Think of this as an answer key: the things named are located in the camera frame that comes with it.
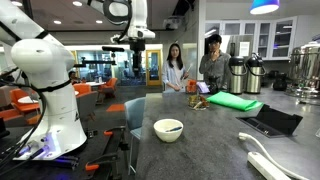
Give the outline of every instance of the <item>white cable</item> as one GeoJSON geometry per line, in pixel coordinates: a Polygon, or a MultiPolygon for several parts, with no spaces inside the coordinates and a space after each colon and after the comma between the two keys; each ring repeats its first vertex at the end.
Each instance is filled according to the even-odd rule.
{"type": "Polygon", "coordinates": [[[298,174],[295,174],[294,172],[291,172],[289,171],[288,169],[282,167],[280,164],[278,164],[275,160],[272,159],[272,157],[268,154],[267,150],[262,146],[262,144],[254,137],[252,137],[251,135],[249,134],[246,134],[246,133],[242,133],[240,132],[239,133],[239,139],[245,141],[246,139],[251,139],[253,140],[259,147],[260,149],[262,150],[262,152],[266,155],[267,159],[272,163],[274,164],[275,166],[277,166],[282,172],[284,172],[286,175],[290,176],[290,177],[293,177],[293,178],[296,178],[296,179],[300,179],[300,180],[309,180],[303,176],[300,176],[298,174]]]}

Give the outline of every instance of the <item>stainless steel dispenser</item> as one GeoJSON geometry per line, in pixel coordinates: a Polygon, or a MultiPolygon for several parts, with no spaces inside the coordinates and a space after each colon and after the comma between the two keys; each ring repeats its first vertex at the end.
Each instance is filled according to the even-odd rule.
{"type": "Polygon", "coordinates": [[[248,74],[245,92],[259,94],[261,90],[261,77],[266,74],[262,58],[258,54],[252,53],[252,57],[246,62],[246,67],[248,74]]]}
{"type": "Polygon", "coordinates": [[[229,92],[232,94],[242,94],[243,92],[243,78],[247,74],[247,68],[244,65],[244,58],[242,56],[234,56],[229,59],[229,69],[231,77],[229,80],[229,92]]]}
{"type": "Polygon", "coordinates": [[[320,98],[320,44],[311,42],[293,49],[288,77],[292,84],[286,94],[303,98],[320,98]]]}

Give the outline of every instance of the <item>glass cabinet door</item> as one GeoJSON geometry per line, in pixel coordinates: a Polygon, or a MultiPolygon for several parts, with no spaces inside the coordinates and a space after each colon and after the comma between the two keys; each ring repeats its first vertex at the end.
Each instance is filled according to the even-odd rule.
{"type": "Polygon", "coordinates": [[[270,37],[271,23],[261,23],[258,41],[258,53],[261,57],[266,58],[268,54],[268,44],[270,37]]]}
{"type": "Polygon", "coordinates": [[[240,35],[240,23],[229,23],[224,24],[224,35],[240,35]]]}
{"type": "Polygon", "coordinates": [[[210,37],[212,34],[220,34],[220,22],[206,23],[205,37],[210,37]]]}
{"type": "Polygon", "coordinates": [[[276,23],[272,57],[288,57],[293,20],[276,23]]]}
{"type": "Polygon", "coordinates": [[[245,23],[244,25],[244,34],[245,35],[254,35],[256,23],[245,23]]]}

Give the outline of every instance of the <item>food item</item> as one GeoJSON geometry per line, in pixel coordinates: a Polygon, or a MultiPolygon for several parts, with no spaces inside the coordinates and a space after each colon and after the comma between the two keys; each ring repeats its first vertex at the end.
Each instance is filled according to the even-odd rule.
{"type": "Polygon", "coordinates": [[[209,104],[205,97],[201,95],[200,96],[193,95],[193,96],[189,96],[189,106],[197,109],[197,108],[209,107],[209,104]]]}

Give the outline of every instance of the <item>blue light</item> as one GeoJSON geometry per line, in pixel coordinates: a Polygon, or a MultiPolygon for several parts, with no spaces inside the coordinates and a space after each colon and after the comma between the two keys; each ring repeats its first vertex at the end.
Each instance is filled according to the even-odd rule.
{"type": "Polygon", "coordinates": [[[250,13],[266,14],[277,10],[279,6],[279,0],[253,0],[250,13]]]}

